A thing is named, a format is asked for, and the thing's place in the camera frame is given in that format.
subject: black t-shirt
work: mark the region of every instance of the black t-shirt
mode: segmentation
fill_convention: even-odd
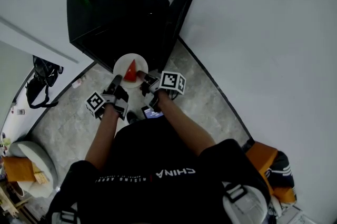
[[[195,156],[164,118],[121,129],[103,172],[72,164],[47,214],[77,203],[81,223],[230,223],[222,182],[268,189],[235,140]]]

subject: person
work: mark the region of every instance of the person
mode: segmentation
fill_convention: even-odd
[[[261,223],[270,196],[233,139],[215,144],[165,91],[164,116],[116,135],[107,104],[85,160],[71,165],[49,223]]]

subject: sleeve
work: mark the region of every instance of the sleeve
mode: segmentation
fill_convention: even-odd
[[[88,161],[81,160],[72,164],[49,207],[47,222],[52,223],[52,215],[55,212],[73,211],[72,206],[79,200],[83,189],[93,184],[99,174],[100,172]]]
[[[221,185],[223,195],[232,203],[245,195],[240,193],[234,199],[229,197],[229,193],[238,186],[244,189],[245,193],[247,189],[259,190],[263,195],[260,198],[265,199],[263,203],[269,203],[270,194],[264,179],[235,140],[224,140],[205,149],[199,156],[198,166],[202,177],[212,184]]]

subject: backpack strap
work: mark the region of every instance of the backpack strap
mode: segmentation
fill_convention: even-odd
[[[45,90],[45,94],[46,94],[46,97],[44,99],[44,101],[40,104],[37,104],[37,105],[33,105],[30,101],[28,101],[28,104],[29,104],[29,107],[31,109],[38,109],[38,108],[50,108],[50,107],[54,107],[58,104],[58,101],[54,102],[54,103],[51,103],[51,104],[47,104],[47,102],[49,102],[49,95],[48,95],[48,85],[46,85],[46,90]]]

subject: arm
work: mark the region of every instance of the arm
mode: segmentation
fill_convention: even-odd
[[[98,127],[96,136],[86,154],[85,160],[102,170],[108,159],[110,148],[116,133],[119,114],[111,104],[105,106],[102,121]]]
[[[160,90],[158,97],[160,110],[191,151],[199,156],[204,149],[215,145],[207,131],[185,115],[165,91]]]

